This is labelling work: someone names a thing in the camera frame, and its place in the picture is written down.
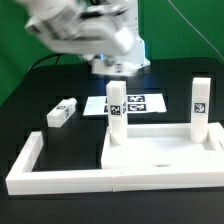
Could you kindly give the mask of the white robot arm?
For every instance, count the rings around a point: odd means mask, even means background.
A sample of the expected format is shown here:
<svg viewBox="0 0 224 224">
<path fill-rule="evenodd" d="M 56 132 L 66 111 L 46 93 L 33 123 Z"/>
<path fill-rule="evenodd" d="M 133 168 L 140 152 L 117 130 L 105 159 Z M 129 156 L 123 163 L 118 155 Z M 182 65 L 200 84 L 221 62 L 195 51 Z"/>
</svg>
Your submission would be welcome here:
<svg viewBox="0 0 224 224">
<path fill-rule="evenodd" d="M 138 0 L 15 0 L 25 26 L 56 53 L 76 54 L 98 75 L 132 76 L 150 64 L 139 35 Z"/>
</svg>

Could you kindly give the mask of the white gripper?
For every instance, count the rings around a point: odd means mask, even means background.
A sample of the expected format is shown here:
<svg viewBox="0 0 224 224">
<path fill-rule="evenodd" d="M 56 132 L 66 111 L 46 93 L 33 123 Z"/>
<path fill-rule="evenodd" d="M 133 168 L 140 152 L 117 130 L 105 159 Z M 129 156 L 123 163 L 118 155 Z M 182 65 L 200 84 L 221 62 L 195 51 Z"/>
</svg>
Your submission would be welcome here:
<svg viewBox="0 0 224 224">
<path fill-rule="evenodd" d="M 26 29 L 57 53 L 121 56 L 134 47 L 135 37 L 120 6 L 64 8 L 30 7 Z"/>
</svg>

